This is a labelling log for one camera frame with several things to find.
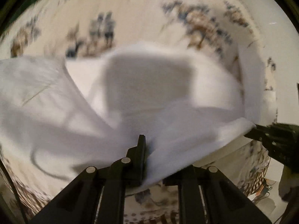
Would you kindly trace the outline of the white pants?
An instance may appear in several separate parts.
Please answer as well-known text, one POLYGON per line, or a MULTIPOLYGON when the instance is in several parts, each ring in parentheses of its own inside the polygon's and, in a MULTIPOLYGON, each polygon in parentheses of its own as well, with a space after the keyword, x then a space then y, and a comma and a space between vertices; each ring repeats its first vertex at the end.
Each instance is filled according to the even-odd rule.
POLYGON ((145 135, 149 186, 252 128, 240 83, 203 53, 136 44, 1 61, 3 147, 61 180, 111 165, 145 135))

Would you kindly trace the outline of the floral cream bedspread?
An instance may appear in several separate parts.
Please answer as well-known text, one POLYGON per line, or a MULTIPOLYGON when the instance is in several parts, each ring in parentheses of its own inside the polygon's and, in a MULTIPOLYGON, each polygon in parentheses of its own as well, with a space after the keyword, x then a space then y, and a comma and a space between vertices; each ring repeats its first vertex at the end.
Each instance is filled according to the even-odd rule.
MULTIPOLYGON (((39 0, 1 36, 1 61, 18 57, 95 59, 136 44, 203 53, 242 87, 245 116, 255 123, 275 119, 273 67, 261 55, 260 33, 239 0, 39 0)), ((6 150, 1 160, 19 200, 5 194, 14 211, 33 218, 70 180, 43 173, 6 150)), ((246 196, 261 186, 269 157, 261 143, 239 136, 194 162, 218 167, 246 196)), ((162 180, 133 189, 126 199, 126 223, 174 223, 178 197, 162 180)))

